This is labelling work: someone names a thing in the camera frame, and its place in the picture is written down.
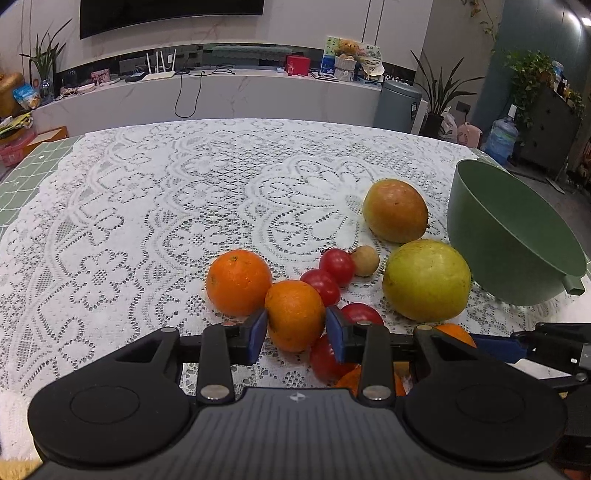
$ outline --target hanging vine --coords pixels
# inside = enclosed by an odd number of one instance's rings
[[[484,12],[488,17],[488,20],[481,20],[480,25],[482,25],[482,31],[486,35],[490,35],[492,41],[496,42],[496,35],[498,30],[498,25],[496,24],[495,20],[492,18],[491,13],[488,11],[488,7],[486,6],[485,0],[460,0],[464,5],[469,5],[472,11],[470,12],[471,17],[477,16],[480,12],[482,12],[482,8],[484,8]]]

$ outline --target green bowl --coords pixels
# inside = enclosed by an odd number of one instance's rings
[[[458,162],[447,233],[473,279],[507,303],[535,305],[564,290],[585,291],[585,255],[571,229],[548,202],[498,167]]]

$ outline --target trash can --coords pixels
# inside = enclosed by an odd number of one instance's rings
[[[384,82],[375,112],[374,127],[409,134],[423,94],[418,87],[402,82]]]

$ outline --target trash can lid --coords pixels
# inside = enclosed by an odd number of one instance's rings
[[[384,82],[384,88],[391,90],[407,97],[416,98],[420,100],[423,98],[423,93],[418,86],[410,86],[403,82],[395,82],[394,80],[386,80]]]

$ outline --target black plant pot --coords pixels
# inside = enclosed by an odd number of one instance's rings
[[[437,138],[442,122],[443,117],[441,115],[435,115],[433,112],[429,112],[420,134],[423,137]]]

